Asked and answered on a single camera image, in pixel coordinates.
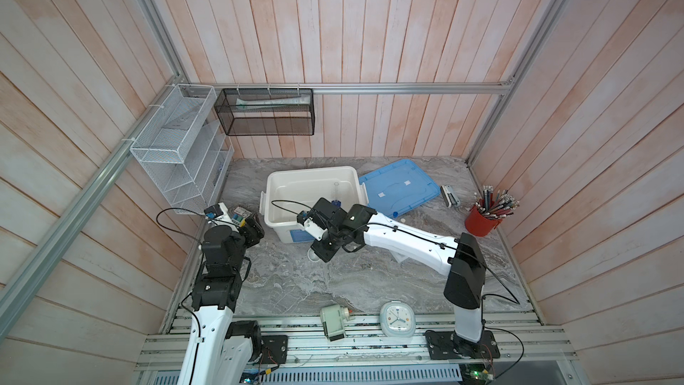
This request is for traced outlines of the white plastic storage bin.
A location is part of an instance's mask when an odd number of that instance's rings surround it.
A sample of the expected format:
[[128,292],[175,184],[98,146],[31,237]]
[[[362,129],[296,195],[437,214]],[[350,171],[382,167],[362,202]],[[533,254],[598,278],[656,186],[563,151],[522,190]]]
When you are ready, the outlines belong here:
[[297,214],[310,210],[321,198],[340,201],[344,210],[368,203],[365,185],[352,167],[278,171],[269,176],[261,192],[259,213],[281,242],[313,242],[299,227]]

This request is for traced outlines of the blue plastic bin lid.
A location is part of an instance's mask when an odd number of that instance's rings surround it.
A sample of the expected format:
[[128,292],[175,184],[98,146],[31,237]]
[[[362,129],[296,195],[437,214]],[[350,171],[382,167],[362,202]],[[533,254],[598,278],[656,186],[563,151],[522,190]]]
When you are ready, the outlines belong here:
[[359,178],[368,206],[396,219],[438,197],[439,186],[412,160],[399,160]]

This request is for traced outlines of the blue base glass cylinder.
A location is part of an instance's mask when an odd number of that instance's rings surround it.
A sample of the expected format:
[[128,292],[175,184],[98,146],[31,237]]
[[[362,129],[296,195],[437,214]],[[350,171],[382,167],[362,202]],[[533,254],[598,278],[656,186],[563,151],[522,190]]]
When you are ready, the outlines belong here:
[[336,181],[333,185],[333,200],[331,201],[331,203],[339,208],[341,207],[340,194],[340,182]]

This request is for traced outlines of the small white dish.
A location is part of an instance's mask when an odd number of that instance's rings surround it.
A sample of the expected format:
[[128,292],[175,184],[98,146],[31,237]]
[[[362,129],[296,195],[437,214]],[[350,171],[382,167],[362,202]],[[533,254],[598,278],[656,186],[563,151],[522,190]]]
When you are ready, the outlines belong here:
[[309,249],[307,251],[307,258],[313,263],[321,261],[321,259],[315,254],[315,252],[312,249]]

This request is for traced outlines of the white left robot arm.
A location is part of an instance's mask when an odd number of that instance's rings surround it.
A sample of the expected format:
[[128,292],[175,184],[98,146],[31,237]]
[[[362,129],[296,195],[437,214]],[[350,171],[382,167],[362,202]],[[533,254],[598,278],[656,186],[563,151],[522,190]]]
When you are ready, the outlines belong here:
[[211,226],[201,242],[204,262],[188,295],[192,324],[178,382],[239,384],[247,365],[262,358],[258,323],[235,322],[233,316],[251,271],[247,249],[265,233],[257,215],[233,214],[222,202],[204,214]]

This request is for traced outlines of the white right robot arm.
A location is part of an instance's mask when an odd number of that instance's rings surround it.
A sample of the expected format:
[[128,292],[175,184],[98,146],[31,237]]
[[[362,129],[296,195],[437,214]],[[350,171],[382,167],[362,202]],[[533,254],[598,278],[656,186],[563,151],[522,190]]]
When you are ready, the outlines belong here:
[[325,198],[297,214],[299,227],[313,236],[311,250],[329,262],[343,250],[356,252],[365,246],[409,258],[446,277],[443,295],[454,306],[455,334],[478,343],[484,332],[483,290],[487,265],[473,235],[434,235],[406,226],[361,204],[343,210]]

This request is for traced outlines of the highlighter marker pack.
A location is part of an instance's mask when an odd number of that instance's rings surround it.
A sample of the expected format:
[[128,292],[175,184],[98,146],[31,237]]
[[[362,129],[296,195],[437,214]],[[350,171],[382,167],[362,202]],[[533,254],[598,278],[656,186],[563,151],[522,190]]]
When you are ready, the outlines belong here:
[[248,219],[251,216],[251,211],[238,206],[234,208],[233,213],[231,215],[231,220],[236,226],[241,227],[243,226],[243,223],[246,221],[246,219]]

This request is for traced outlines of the white test tube rack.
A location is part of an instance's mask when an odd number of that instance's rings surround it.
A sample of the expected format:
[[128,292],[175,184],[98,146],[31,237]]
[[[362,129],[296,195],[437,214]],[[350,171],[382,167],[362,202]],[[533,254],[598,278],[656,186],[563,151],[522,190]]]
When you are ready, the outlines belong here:
[[391,254],[399,264],[402,264],[404,262],[404,260],[407,260],[409,258],[408,256],[405,256],[405,255],[398,253],[398,252],[395,252],[395,251],[392,251]]

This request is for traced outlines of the white green timer device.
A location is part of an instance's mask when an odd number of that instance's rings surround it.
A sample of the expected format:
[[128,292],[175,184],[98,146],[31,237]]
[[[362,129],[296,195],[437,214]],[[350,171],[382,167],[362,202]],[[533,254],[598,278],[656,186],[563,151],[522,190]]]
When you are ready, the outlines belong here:
[[345,324],[351,318],[351,314],[352,311],[348,307],[340,305],[331,305],[321,309],[323,332],[330,342],[345,338]]

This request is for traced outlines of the white analog alarm clock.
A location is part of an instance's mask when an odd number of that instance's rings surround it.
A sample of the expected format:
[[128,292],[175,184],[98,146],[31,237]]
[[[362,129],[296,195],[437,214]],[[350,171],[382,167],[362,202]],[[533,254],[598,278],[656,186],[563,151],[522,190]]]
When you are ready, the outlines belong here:
[[384,304],[379,313],[379,323],[384,335],[391,338],[409,338],[416,331],[415,313],[401,301]]

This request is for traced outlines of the red pencil cup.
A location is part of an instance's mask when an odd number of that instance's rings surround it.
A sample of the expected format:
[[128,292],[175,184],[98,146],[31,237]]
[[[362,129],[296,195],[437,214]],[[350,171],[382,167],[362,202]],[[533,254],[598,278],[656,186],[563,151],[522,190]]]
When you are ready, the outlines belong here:
[[504,219],[514,215],[519,205],[508,190],[495,191],[493,186],[484,185],[465,219],[466,229],[476,237],[488,236]]

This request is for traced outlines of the white mesh wall shelf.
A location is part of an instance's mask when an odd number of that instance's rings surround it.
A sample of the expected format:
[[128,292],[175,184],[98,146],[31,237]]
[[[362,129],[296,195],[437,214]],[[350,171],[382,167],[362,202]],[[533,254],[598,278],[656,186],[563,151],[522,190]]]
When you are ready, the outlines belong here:
[[174,86],[131,146],[176,214],[201,214],[218,202],[234,148],[213,115],[216,101],[212,86]]

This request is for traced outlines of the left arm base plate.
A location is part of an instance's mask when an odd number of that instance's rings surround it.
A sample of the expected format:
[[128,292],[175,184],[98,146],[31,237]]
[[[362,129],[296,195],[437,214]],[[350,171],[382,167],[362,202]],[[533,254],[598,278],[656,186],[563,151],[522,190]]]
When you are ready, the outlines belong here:
[[249,364],[258,362],[283,365],[287,361],[289,337],[286,335],[251,336],[252,345]]

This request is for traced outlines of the black mesh wall basket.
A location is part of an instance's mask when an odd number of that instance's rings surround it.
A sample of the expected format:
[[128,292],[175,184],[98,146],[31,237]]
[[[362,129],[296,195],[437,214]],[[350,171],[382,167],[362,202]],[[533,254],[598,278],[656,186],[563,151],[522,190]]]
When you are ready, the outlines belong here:
[[214,110],[230,137],[315,133],[315,98],[304,88],[224,88]]

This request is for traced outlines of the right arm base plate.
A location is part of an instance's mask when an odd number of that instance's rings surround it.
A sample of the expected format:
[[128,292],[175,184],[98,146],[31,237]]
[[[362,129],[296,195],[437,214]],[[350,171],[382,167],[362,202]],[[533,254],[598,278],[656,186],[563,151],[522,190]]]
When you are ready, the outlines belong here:
[[489,330],[482,332],[479,342],[470,342],[452,332],[427,330],[424,333],[431,360],[482,359],[501,357],[498,343]]

